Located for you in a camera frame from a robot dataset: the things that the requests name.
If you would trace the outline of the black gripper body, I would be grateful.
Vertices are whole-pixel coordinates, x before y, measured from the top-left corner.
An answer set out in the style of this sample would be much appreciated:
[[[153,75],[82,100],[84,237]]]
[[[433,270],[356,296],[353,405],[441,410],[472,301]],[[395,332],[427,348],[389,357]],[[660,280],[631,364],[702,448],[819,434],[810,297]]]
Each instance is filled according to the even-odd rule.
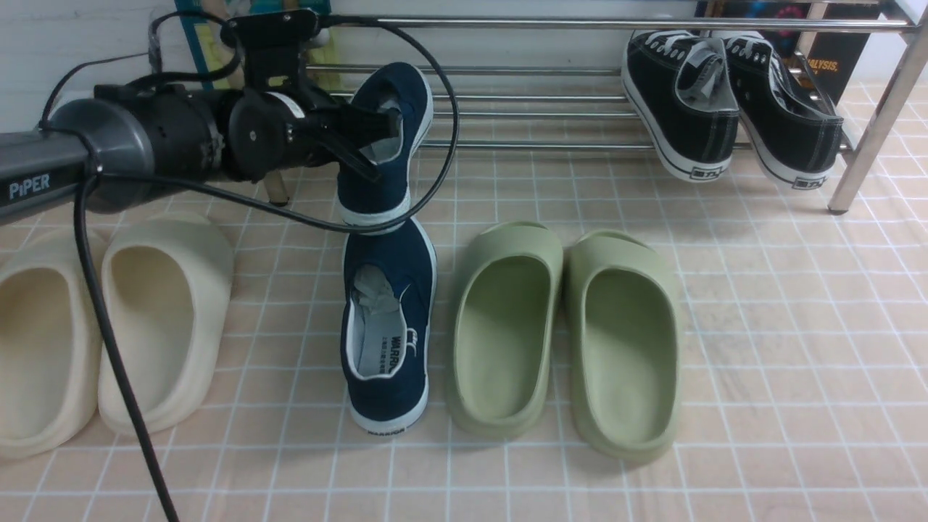
[[[320,167],[334,153],[310,131],[341,102],[318,88],[219,93],[219,171],[230,181],[259,182],[274,170]]]

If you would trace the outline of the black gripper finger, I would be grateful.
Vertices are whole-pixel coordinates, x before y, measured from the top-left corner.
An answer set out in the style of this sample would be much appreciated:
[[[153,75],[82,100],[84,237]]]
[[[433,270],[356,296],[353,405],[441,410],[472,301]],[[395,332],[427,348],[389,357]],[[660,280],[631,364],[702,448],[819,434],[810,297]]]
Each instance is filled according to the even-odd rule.
[[[347,138],[317,138],[316,148],[320,152],[315,152],[312,156],[313,161],[319,165],[338,162],[341,165],[352,170],[365,181],[378,183],[381,181],[381,173],[373,162],[362,155],[358,146],[355,146]]]
[[[398,138],[403,128],[401,113],[388,109],[387,112],[358,108],[354,105],[338,105],[321,109],[319,119],[323,128],[351,144],[371,144],[389,138]]]

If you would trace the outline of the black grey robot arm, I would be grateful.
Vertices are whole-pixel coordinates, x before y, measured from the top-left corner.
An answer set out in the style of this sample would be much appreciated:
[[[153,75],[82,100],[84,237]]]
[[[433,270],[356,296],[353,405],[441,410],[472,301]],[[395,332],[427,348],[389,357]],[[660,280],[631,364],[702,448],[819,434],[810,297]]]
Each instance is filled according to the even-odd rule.
[[[397,138],[397,109],[369,110],[321,90],[152,91],[97,86],[39,128],[2,135],[2,223],[71,202],[94,175],[87,208],[117,214],[209,182],[259,183],[278,170],[340,162],[368,181],[381,173],[363,149]]]

